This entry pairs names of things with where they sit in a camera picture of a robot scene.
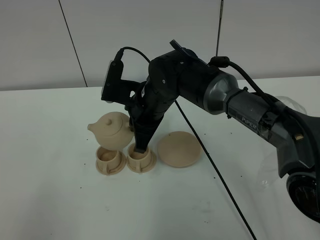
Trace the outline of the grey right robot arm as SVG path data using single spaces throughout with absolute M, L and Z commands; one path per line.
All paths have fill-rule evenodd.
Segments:
M 146 82 L 125 106 L 139 151 L 146 149 L 167 109 L 183 97 L 212 115 L 225 113 L 273 145 L 278 174 L 294 205 L 320 220 L 320 119 L 297 112 L 263 92 L 223 56 L 209 63 L 186 48 L 149 62 Z

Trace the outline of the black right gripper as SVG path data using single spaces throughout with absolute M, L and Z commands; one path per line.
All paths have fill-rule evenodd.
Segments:
M 137 106 L 128 109 L 134 150 L 138 153 L 146 152 L 165 112 L 179 96 L 205 108 L 206 90 L 220 70 L 199 59 L 192 50 L 183 50 L 185 53 L 173 50 L 150 62 L 148 79 L 137 92 Z

